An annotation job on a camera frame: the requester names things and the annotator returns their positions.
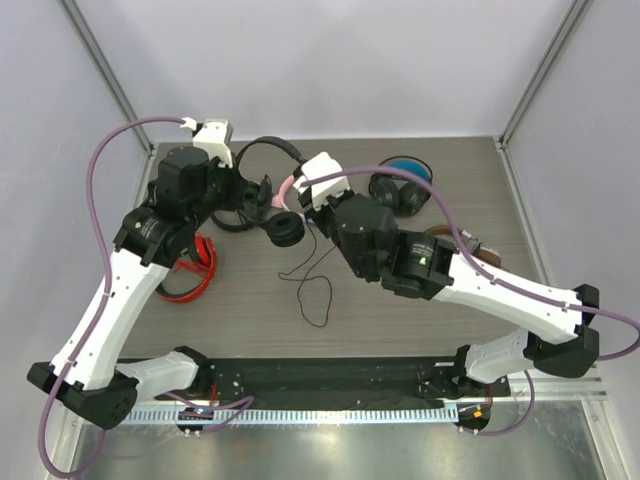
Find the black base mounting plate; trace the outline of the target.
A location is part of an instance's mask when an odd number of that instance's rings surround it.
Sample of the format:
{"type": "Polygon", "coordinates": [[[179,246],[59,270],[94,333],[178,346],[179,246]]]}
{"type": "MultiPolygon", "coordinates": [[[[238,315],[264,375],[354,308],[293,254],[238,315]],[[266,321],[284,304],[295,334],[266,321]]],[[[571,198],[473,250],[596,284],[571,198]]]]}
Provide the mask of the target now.
{"type": "Polygon", "coordinates": [[[507,397],[502,375],[489,386],[453,374],[451,357],[217,358],[193,393],[223,405],[252,396],[262,410],[348,411],[439,408],[446,400],[507,397]]]}

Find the pink blue cat-ear headphones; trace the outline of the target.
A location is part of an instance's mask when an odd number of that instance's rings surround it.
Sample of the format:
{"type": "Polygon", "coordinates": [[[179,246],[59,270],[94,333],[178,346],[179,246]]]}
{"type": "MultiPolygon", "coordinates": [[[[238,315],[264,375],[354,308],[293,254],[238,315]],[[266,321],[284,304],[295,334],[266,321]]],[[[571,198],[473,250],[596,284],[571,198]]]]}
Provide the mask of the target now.
{"type": "Polygon", "coordinates": [[[290,212],[288,205],[286,204],[286,196],[288,192],[293,188],[296,178],[294,175],[289,175],[280,185],[278,192],[272,195],[271,207],[282,211],[290,212]]]}

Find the black wired on-ear headphones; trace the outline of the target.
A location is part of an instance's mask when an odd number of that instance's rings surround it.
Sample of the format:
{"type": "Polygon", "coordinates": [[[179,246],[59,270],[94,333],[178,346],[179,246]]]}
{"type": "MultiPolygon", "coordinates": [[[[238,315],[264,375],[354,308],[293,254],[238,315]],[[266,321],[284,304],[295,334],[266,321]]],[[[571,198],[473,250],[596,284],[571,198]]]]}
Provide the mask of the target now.
{"type": "Polygon", "coordinates": [[[333,250],[334,247],[331,247],[325,254],[319,257],[312,265],[310,265],[306,271],[306,273],[301,278],[294,278],[293,275],[295,272],[300,270],[302,267],[308,264],[311,261],[317,251],[318,247],[318,239],[316,237],[315,232],[313,231],[311,225],[313,221],[310,217],[302,212],[296,212],[290,210],[290,212],[280,210],[279,213],[276,213],[268,220],[263,220],[260,225],[249,225],[244,219],[242,213],[238,214],[239,218],[244,222],[243,229],[247,230],[250,227],[260,227],[262,228],[268,235],[269,239],[272,243],[277,247],[291,247],[296,243],[299,243],[302,239],[306,231],[309,231],[313,240],[313,248],[309,256],[298,266],[294,267],[289,272],[279,272],[278,278],[283,281],[295,282],[298,284],[298,288],[296,291],[297,301],[300,309],[300,314],[305,322],[311,325],[314,328],[325,328],[329,321],[329,314],[333,300],[333,286],[330,279],[325,275],[311,275],[311,272],[314,268],[321,263],[322,260],[326,258],[333,250]],[[305,314],[303,300],[302,300],[302,288],[310,282],[313,281],[324,281],[328,286],[328,302],[325,312],[325,319],[322,323],[317,324],[312,322],[307,315],[305,314]]]}

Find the red headphones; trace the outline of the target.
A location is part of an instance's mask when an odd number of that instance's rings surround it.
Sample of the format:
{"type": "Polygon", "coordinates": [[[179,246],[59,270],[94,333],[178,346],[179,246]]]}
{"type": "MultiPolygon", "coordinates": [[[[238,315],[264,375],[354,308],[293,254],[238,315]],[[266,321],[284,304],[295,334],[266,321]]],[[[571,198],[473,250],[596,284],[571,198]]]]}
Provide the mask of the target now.
{"type": "Polygon", "coordinates": [[[155,293],[165,301],[177,304],[190,303],[199,298],[215,278],[218,268],[217,250],[210,237],[197,233],[194,243],[172,267],[172,273],[182,270],[199,276],[201,281],[193,288],[180,293],[171,293],[160,283],[155,293]]]}

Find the black blue over-ear headphones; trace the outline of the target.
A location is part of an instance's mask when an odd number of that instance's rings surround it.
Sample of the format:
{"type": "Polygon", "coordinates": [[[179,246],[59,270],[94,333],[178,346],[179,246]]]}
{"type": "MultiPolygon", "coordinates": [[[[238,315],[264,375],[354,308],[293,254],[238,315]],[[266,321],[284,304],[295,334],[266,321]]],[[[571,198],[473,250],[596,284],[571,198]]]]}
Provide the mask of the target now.
{"type": "MultiPolygon", "coordinates": [[[[431,167],[414,156],[392,156],[383,160],[380,166],[405,170],[428,183],[433,180],[431,167]]],[[[419,213],[430,198],[430,194],[420,186],[397,175],[373,174],[369,179],[368,192],[376,203],[392,209],[396,216],[403,218],[419,213]]]]}

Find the aluminium rail front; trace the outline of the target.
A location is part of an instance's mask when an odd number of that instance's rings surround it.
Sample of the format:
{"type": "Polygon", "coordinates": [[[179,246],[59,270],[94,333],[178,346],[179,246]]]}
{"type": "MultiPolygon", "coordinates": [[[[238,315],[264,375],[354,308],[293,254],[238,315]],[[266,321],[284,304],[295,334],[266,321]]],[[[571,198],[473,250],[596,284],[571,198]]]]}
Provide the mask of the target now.
{"type": "Polygon", "coordinates": [[[591,373],[578,379],[552,377],[530,371],[536,399],[539,401],[603,400],[608,395],[598,374],[591,373]]]}

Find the brown leather headphones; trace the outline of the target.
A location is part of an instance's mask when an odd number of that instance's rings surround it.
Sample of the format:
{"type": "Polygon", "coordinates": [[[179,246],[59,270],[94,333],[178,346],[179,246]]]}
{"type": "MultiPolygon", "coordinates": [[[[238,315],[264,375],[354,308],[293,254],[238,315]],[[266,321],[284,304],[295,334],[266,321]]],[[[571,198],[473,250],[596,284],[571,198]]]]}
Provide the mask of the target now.
{"type": "MultiPolygon", "coordinates": [[[[435,225],[425,230],[425,233],[434,237],[448,238],[454,240],[454,229],[450,225],[435,225]]],[[[486,246],[477,237],[464,229],[457,229],[458,236],[462,243],[476,259],[491,265],[495,268],[502,268],[502,257],[492,248],[486,246]]]]}

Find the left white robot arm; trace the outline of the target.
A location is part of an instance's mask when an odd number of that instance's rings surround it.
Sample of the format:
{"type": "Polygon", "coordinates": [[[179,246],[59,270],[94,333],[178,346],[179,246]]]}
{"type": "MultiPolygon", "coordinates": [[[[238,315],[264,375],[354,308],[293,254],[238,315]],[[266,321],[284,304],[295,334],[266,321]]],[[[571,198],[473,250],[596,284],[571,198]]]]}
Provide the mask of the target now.
{"type": "Polygon", "coordinates": [[[193,247],[199,228],[214,212],[237,207],[246,185],[227,147],[170,150],[143,203],[124,217],[104,281],[74,333],[51,362],[31,366],[28,381],[104,430],[137,403],[168,392],[205,397],[212,362],[192,348],[130,364],[118,358],[147,300],[193,247]]]}

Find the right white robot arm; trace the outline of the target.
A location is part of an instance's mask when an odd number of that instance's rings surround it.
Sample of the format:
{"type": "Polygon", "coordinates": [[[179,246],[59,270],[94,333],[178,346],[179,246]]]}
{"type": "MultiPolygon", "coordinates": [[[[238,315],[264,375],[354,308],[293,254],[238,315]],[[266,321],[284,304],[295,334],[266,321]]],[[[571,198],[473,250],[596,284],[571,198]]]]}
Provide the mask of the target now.
{"type": "Polygon", "coordinates": [[[508,336],[457,350],[450,375],[462,395],[531,368],[580,378],[599,356],[598,333],[569,308],[575,290],[548,289],[491,266],[475,269],[452,243],[400,229],[390,208],[361,194],[314,201],[309,214],[356,277],[397,296],[464,305],[517,325],[508,336]]]}

